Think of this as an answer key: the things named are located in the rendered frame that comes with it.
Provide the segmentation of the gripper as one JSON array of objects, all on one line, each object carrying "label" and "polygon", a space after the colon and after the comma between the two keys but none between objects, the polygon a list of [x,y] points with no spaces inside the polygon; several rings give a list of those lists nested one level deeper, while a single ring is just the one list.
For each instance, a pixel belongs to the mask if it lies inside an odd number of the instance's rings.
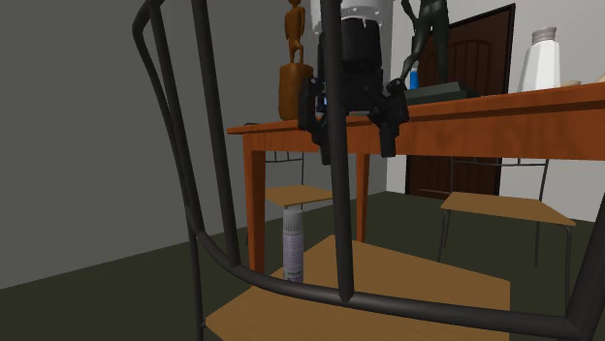
[{"label": "gripper", "polygon": [[[379,128],[380,149],[383,158],[396,156],[395,140],[399,125],[410,121],[404,92],[403,78],[395,78],[386,85],[383,95],[382,51],[380,28],[377,21],[346,18],[340,22],[342,35],[341,90],[342,103],[347,112],[370,111],[369,120]],[[322,164],[331,163],[327,116],[316,118],[315,98],[321,94],[316,77],[302,81],[298,103],[298,128],[311,134],[319,146]]]}]

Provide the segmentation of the brown wooden figure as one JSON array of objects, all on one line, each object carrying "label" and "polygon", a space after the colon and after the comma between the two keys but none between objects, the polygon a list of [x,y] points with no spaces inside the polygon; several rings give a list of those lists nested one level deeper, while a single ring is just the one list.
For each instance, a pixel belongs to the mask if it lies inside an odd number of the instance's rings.
[{"label": "brown wooden figure", "polygon": [[284,17],[285,39],[288,43],[289,63],[279,68],[278,113],[284,120],[298,118],[301,86],[305,78],[313,77],[313,68],[304,63],[301,38],[305,28],[305,8],[302,0],[288,0],[291,10]]}]

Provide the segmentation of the thin metal chair wooden seat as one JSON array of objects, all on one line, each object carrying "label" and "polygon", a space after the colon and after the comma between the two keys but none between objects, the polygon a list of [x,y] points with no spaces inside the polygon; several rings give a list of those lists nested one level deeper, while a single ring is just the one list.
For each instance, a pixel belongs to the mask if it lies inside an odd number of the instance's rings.
[{"label": "thin metal chair wooden seat", "polygon": [[[539,189],[538,199],[526,199],[526,198],[514,198],[496,195],[484,195],[474,194],[465,192],[456,192],[454,190],[454,164],[469,164],[477,166],[488,166],[488,167],[542,167],[542,177]],[[521,159],[518,158],[514,164],[506,163],[480,163],[476,159],[472,161],[456,160],[454,157],[450,158],[450,189],[451,193],[448,198],[441,205],[443,210],[442,222],[441,222],[441,236],[440,244],[437,253],[437,260],[441,261],[442,250],[447,245],[449,223],[451,220],[451,213],[453,211],[475,213],[489,216],[497,216],[503,218],[519,219],[532,221],[536,223],[535,228],[535,247],[534,247],[534,265],[538,266],[539,260],[539,240],[540,240],[540,227],[542,224],[554,224],[562,227],[566,232],[566,245],[565,245],[565,266],[564,266],[564,304],[568,306],[568,301],[571,296],[571,246],[572,246],[572,232],[571,227],[575,227],[576,223],[571,219],[567,218],[563,214],[559,213],[555,209],[543,203],[543,195],[546,184],[546,177],[550,160],[546,159],[542,163],[529,163],[523,164]]]},{"label": "thin metal chair wooden seat", "polygon": [[251,251],[264,249],[265,200],[278,206],[288,207],[312,202],[331,200],[333,193],[330,190],[316,188],[304,184],[278,186],[266,188],[266,152],[252,150],[246,145],[242,150],[245,207],[247,235],[246,242],[251,242]]}]

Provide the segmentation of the dark green human statue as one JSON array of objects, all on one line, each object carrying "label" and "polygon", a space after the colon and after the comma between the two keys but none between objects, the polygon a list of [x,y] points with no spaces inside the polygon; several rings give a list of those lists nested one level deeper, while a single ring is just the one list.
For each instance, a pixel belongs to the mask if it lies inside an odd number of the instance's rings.
[{"label": "dark green human statue", "polygon": [[414,14],[409,0],[400,0],[403,11],[413,25],[413,38],[410,54],[402,65],[400,79],[405,80],[413,65],[419,61],[425,50],[427,41],[432,35],[433,45],[437,52],[437,72],[439,83],[428,89],[419,88],[403,92],[403,98],[409,106],[452,101],[457,99],[475,98],[477,94],[459,81],[447,82],[448,76],[448,39],[449,12],[447,0],[420,0],[420,9]]}]

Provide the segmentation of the orange wooden table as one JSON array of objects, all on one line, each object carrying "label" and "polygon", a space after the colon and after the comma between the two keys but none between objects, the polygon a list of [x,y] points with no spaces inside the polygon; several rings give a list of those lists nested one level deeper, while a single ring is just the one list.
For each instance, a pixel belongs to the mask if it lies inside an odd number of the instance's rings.
[{"label": "orange wooden table", "polygon": [[[409,107],[402,155],[605,161],[605,82]],[[243,142],[248,255],[265,267],[266,154],[315,152],[295,120],[231,128]]]}]

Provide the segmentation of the dark brown door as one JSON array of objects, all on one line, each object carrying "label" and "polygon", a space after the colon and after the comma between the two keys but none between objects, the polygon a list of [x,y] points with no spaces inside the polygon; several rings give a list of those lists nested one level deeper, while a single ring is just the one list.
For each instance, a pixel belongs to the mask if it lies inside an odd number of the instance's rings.
[{"label": "dark brown door", "polygon": [[[509,91],[516,5],[514,3],[450,25],[449,81],[478,96]],[[406,157],[405,193],[444,200],[451,191],[499,193],[502,160],[486,157]]]}]

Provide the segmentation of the grey spray can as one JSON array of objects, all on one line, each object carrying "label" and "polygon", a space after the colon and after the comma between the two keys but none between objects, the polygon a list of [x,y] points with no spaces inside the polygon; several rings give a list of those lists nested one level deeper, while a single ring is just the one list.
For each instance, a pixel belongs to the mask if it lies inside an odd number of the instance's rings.
[{"label": "grey spray can", "polygon": [[287,207],[283,211],[283,278],[303,282],[303,211]]}]

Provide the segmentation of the white bottle grey cap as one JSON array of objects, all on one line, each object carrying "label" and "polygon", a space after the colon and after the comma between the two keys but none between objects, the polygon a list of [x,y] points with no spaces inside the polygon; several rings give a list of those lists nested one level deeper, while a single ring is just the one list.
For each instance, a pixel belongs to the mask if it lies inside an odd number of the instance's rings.
[{"label": "white bottle grey cap", "polygon": [[546,27],[532,33],[531,46],[525,54],[519,92],[560,87],[559,44],[557,29]]}]

